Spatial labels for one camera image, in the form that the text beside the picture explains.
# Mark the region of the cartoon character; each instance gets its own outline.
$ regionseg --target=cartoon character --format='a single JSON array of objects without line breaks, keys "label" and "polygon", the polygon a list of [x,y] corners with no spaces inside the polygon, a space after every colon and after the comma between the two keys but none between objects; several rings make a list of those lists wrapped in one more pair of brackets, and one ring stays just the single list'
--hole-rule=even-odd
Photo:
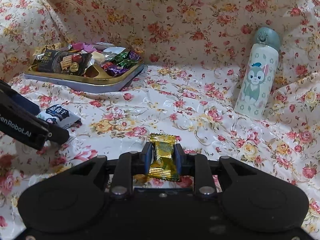
[{"label": "cartoon character", "polygon": [[48,118],[46,121],[47,121],[48,123],[52,123],[52,124],[57,123],[57,119],[55,119],[55,118]]},{"label": "cartoon character", "polygon": [[260,85],[266,80],[269,65],[261,68],[261,63],[257,62],[249,69],[247,82],[244,83],[244,101],[249,105],[254,105],[260,95]]}]

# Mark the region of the thermos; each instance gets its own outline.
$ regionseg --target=thermos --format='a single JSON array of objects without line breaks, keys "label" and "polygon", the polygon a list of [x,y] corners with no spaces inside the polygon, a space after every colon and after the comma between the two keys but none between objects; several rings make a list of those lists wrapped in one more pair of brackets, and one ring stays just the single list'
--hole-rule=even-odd
[{"label": "thermos", "polygon": [[263,27],[255,33],[253,41],[235,111],[260,119],[275,77],[280,39],[274,30]]}]

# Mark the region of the floral tablecloth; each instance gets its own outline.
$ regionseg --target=floral tablecloth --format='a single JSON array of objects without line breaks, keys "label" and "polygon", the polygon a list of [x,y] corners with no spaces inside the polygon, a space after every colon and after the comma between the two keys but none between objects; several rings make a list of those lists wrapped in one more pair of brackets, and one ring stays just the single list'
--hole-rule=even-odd
[{"label": "floral tablecloth", "polygon": [[[303,228],[320,239],[320,0],[0,0],[0,77],[41,108],[63,104],[82,119],[58,147],[33,150],[0,136],[0,238],[24,225],[17,211],[32,184],[96,155],[140,151],[148,135],[176,135],[185,152],[229,155],[300,187]],[[269,26],[282,39],[263,120],[233,111],[250,39]],[[30,47],[108,41],[142,53],[148,69],[121,92],[88,94],[25,80]],[[136,176],[142,187],[191,187]]]}]

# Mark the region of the bottle lid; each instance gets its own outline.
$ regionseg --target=bottle lid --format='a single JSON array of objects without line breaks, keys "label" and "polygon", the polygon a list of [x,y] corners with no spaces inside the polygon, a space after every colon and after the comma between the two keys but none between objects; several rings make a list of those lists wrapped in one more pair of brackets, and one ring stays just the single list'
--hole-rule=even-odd
[{"label": "bottle lid", "polygon": [[272,29],[262,27],[254,35],[253,43],[259,43],[273,47],[276,51],[280,50],[279,35]]}]

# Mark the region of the screw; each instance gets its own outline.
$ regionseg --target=screw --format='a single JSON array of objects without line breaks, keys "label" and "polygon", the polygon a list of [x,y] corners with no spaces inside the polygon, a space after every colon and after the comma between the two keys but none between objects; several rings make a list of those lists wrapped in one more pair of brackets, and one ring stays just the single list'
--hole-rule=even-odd
[{"label": "screw", "polygon": [[203,195],[210,195],[215,192],[215,189],[213,187],[203,186],[199,189],[199,191]]},{"label": "screw", "polygon": [[123,195],[127,192],[127,188],[123,186],[115,186],[111,189],[111,192],[115,195]]}]

